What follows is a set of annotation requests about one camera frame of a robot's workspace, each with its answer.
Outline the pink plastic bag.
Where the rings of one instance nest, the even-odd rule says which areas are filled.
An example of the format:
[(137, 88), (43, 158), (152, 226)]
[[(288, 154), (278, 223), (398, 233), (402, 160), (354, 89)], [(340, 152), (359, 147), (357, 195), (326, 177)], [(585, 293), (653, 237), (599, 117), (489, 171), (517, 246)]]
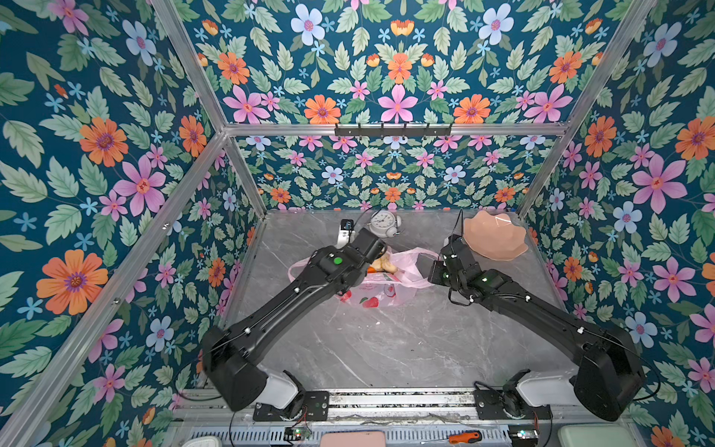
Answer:
[(431, 286), (417, 264), (419, 261), (431, 264), (437, 258), (433, 251), (417, 248), (396, 253), (387, 249), (385, 254), (390, 255), (392, 264), (398, 268), (396, 274), (367, 271), (361, 283), (346, 292), (337, 292), (333, 301), (362, 308), (398, 307), (413, 299), (419, 290)]

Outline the pink flower-shaped bowl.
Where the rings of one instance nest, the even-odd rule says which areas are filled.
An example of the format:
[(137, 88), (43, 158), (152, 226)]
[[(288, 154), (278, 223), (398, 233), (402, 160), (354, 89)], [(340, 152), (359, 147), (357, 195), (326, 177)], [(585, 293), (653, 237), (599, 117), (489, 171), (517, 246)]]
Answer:
[(514, 225), (508, 214), (481, 210), (464, 221), (463, 238), (480, 256), (493, 261), (513, 261), (528, 251), (525, 228)]

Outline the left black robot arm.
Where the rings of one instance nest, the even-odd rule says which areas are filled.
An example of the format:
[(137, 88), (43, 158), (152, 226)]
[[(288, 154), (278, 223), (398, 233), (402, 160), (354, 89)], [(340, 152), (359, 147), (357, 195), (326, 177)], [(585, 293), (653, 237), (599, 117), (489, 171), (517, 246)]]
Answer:
[(287, 371), (264, 370), (261, 362), (306, 314), (361, 284), (369, 266), (386, 250), (381, 238), (362, 229), (342, 248), (316, 250), (289, 286), (254, 313), (226, 329), (208, 329), (201, 340), (204, 373), (231, 411), (260, 404), (296, 417), (304, 405), (305, 387)]

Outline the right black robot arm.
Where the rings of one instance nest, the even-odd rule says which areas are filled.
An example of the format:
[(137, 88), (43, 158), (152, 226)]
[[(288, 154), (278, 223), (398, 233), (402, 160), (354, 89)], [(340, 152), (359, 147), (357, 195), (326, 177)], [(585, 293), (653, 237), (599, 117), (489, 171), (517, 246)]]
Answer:
[(496, 269), (483, 270), (467, 242), (456, 234), (439, 252), (428, 280), (465, 298), (462, 307), (481, 305), (556, 346), (577, 367), (570, 379), (575, 398), (600, 419), (616, 421), (644, 386), (642, 361), (628, 332), (579, 320), (528, 292), (510, 276)]

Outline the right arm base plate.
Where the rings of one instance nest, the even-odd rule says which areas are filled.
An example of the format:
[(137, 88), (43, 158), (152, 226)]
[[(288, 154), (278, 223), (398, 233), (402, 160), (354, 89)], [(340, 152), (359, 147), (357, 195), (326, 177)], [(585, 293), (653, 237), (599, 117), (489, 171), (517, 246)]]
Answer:
[(517, 391), (517, 387), (506, 384), (495, 387), (480, 381), (474, 382), (473, 397), (475, 408), (481, 420), (549, 420), (549, 406), (532, 406)]

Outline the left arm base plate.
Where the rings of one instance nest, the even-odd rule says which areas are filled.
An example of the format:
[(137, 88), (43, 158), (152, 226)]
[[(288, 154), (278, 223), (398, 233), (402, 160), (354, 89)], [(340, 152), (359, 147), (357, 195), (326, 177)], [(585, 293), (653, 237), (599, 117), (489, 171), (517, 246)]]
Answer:
[(285, 408), (277, 409), (257, 403), (252, 419), (255, 422), (323, 422), (328, 419), (331, 394), (328, 391), (304, 391)]

